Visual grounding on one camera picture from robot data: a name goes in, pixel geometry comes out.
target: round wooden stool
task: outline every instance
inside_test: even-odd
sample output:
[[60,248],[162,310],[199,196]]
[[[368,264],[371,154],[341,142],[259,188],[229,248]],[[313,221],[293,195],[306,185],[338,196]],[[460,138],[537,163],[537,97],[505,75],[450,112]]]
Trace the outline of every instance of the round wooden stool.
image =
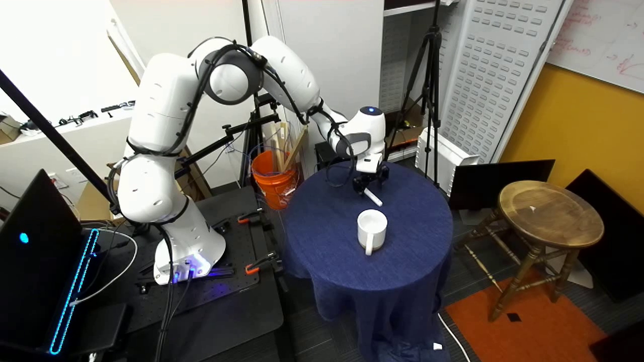
[[[528,244],[528,256],[509,286],[501,289],[490,318],[496,319],[512,297],[526,287],[553,282],[551,300],[555,302],[567,282],[569,269],[579,249],[598,244],[604,235],[599,212],[581,196],[567,188],[551,187],[543,180],[515,180],[499,195],[499,212],[509,228]],[[565,258],[559,272],[551,272],[537,282],[524,283],[536,264]]]

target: orange mat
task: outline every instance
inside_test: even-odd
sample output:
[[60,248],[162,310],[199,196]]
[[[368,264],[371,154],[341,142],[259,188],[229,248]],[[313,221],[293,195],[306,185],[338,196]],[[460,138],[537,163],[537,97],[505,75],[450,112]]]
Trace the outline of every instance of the orange mat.
[[605,334],[569,297],[553,303],[543,287],[524,289],[490,321],[488,312],[498,296],[496,287],[488,287],[444,308],[482,362],[596,359],[587,345]]

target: wire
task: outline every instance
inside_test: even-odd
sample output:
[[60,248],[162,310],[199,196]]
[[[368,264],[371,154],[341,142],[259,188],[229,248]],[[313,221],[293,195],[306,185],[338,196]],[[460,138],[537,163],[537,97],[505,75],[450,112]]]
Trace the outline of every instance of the wire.
[[457,345],[459,345],[459,350],[460,350],[463,357],[464,357],[467,362],[472,362],[472,357],[469,357],[469,354],[467,354],[464,345],[460,344],[460,340],[457,337],[457,334],[447,325],[447,321],[443,319],[443,316],[441,316],[441,313],[437,313],[437,316],[438,316],[438,319],[441,319],[443,327],[449,332],[449,336],[457,341]]
[[[109,251],[112,251],[112,249],[122,248],[122,245],[128,244],[128,242],[120,242],[120,244],[115,245],[115,238],[117,238],[117,234],[110,234],[110,239],[106,242],[109,248],[106,248],[106,249],[100,249],[99,253],[109,253]],[[85,286],[82,286],[85,289],[91,289],[91,287],[97,283],[97,280],[99,280],[99,276],[100,276],[100,272],[103,272],[105,260],[106,260],[106,258],[100,258],[100,261],[99,261],[99,266],[97,266],[97,272],[94,272],[94,277],[92,277],[91,282],[85,282]]]
[[196,52],[199,47],[204,47],[206,42],[209,42],[209,40],[213,40],[213,39],[229,40],[229,39],[225,39],[225,36],[207,36],[207,39],[204,39],[199,45],[196,45],[196,47],[188,52],[188,58],[194,56],[194,52]]
[[265,15],[265,3],[264,3],[264,0],[259,3],[262,3],[262,18],[264,18],[265,35],[270,35],[267,15]]
[[274,68],[270,68],[270,67],[264,67],[264,72],[282,89],[282,92],[285,94],[285,99],[287,99],[287,102],[289,102],[289,106],[291,106],[291,112],[297,117],[297,120],[300,120],[301,125],[307,125],[307,119],[301,117],[295,101],[293,101],[291,94],[287,92],[287,89],[285,89],[283,81],[280,79],[280,75],[278,75]]
[[165,289],[165,308],[163,308],[163,318],[162,318],[162,325],[159,325],[159,336],[158,336],[158,345],[156,345],[156,362],[162,359],[162,351],[163,351],[163,341],[165,341],[165,334],[170,329],[170,321],[172,321],[172,312],[170,312],[170,300],[172,300],[172,286],[174,286],[174,276],[175,276],[175,256],[174,256],[174,244],[170,242],[168,231],[163,229],[163,225],[156,224],[156,228],[159,229],[159,234],[165,239],[168,245],[168,264],[170,264],[170,280],[168,280],[168,289]]
[[236,134],[234,140],[229,140],[229,142],[220,150],[220,154],[215,157],[215,160],[211,160],[211,163],[204,168],[204,175],[206,175],[211,167],[217,165],[220,157],[222,157],[222,154],[229,149],[229,144],[236,142],[240,137],[242,137],[242,133]]
[[178,300],[178,303],[175,303],[174,312],[170,313],[170,319],[174,319],[174,318],[175,318],[175,313],[178,313],[178,310],[179,310],[182,302],[184,302],[184,300],[186,300],[186,296],[188,296],[188,289],[189,289],[189,283],[192,283],[192,282],[194,282],[194,272],[189,272],[188,282],[186,282],[186,287],[184,287],[184,291],[182,291],[182,296],[179,296],[179,300]]
[[131,238],[131,235],[127,235],[127,234],[120,234],[120,231],[115,231],[115,229],[99,229],[99,231],[117,234],[117,235],[124,238],[127,242],[131,242],[133,248],[134,248],[134,249],[133,249],[133,258],[127,261],[127,266],[124,266],[110,282],[106,282],[106,283],[105,283],[103,287],[99,287],[97,291],[92,291],[92,294],[88,294],[88,296],[85,296],[85,297],[75,300],[73,305],[85,303],[85,302],[97,297],[99,294],[103,294],[109,286],[112,286],[117,280],[120,280],[120,277],[131,269],[131,266],[134,264],[134,260],[136,260],[136,256],[138,256],[138,244],[134,242],[134,238]]
[[17,193],[5,188],[3,185],[0,185],[0,188],[3,188],[3,193],[10,195],[10,196],[14,196],[14,198],[20,198]]
[[334,168],[334,167],[341,167],[342,163],[333,163],[333,165],[328,165],[328,167],[325,168],[325,183],[327,183],[328,187],[333,187],[333,188],[341,188],[341,187],[345,187],[346,183],[350,183],[353,177],[356,175],[356,158],[350,157],[349,163],[350,163],[350,165],[346,167],[345,180],[342,180],[342,179],[341,179],[338,183],[334,180],[333,168]]

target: white wall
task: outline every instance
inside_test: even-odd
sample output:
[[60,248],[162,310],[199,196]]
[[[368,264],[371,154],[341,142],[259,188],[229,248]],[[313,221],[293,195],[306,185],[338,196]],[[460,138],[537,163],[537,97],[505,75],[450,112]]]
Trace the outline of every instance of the white wall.
[[[0,67],[53,123],[133,99],[134,81],[112,50],[100,1],[0,1]],[[0,92],[0,112],[26,117]]]

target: whiteboard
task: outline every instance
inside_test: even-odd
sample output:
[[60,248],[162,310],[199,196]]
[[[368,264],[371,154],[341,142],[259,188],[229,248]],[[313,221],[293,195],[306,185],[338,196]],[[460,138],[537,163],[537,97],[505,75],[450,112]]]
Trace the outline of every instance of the whiteboard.
[[548,63],[644,92],[644,0],[575,0]]

